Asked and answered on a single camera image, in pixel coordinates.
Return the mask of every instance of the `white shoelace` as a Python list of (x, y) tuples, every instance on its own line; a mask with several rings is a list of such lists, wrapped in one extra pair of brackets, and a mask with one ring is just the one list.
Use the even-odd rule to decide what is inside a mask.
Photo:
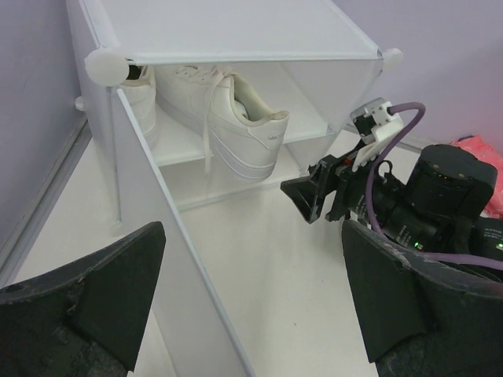
[(211, 168), (211, 148), (210, 148), (210, 134), (209, 127), (207, 124), (208, 114), (211, 110), (211, 100), (213, 99), (213, 94), (219, 83), (228, 75), (233, 72), (231, 67), (220, 69), (218, 65), (211, 67), (209, 71), (204, 71), (201, 68), (196, 68), (194, 73), (190, 77), (195, 77), (200, 75), (201, 78), (209, 78), (211, 80), (210, 89), (205, 94), (205, 111), (204, 111), (204, 123), (203, 123), (203, 146), (204, 146), (204, 175), (208, 176), (210, 174)]

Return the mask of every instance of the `white shoe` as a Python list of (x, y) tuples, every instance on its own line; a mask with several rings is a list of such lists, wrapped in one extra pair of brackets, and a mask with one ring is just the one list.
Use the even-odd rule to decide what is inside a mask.
[(132, 67), (130, 77), (120, 85), (120, 88), (126, 94), (149, 147), (153, 148), (159, 134), (156, 126), (156, 76), (152, 66), (136, 69), (140, 71), (134, 75)]
[(273, 112), (235, 71), (195, 66), (156, 67), (157, 103), (203, 136), (210, 149), (245, 181), (269, 177), (283, 143), (289, 114)]

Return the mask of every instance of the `floor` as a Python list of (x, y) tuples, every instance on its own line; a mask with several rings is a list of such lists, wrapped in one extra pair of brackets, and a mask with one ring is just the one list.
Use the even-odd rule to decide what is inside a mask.
[[(330, 152), (337, 156), (357, 139), (344, 132)], [(417, 154), (396, 148), (390, 159), (394, 174), (405, 181)], [(17, 281), (117, 240), (111, 213), (91, 142)], [(257, 375), (377, 375), (366, 360), (340, 224), (308, 225), (277, 188), (188, 207), (182, 218)], [(152, 314), (134, 375), (174, 376)]]

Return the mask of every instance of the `red plastic bag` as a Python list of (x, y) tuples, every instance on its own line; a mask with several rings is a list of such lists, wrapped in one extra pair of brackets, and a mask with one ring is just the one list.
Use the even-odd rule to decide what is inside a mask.
[(477, 159), (484, 163), (490, 163), (496, 167), (496, 188), (494, 189), (493, 197), (485, 208), (485, 212), (492, 218), (503, 218), (503, 157), (501, 157), (493, 147), (486, 144), (480, 135), (455, 141), (452, 145), (460, 147), (472, 153)]

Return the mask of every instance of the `wall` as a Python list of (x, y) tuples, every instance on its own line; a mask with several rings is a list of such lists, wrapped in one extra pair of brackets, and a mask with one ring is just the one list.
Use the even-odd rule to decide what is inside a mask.
[(481, 133), (503, 152), (501, 0), (334, 0), (381, 48), (398, 47), (402, 66), (369, 97), (423, 101), (416, 135), (438, 141)]
[(64, 0), (0, 5), (0, 250), (78, 121)]

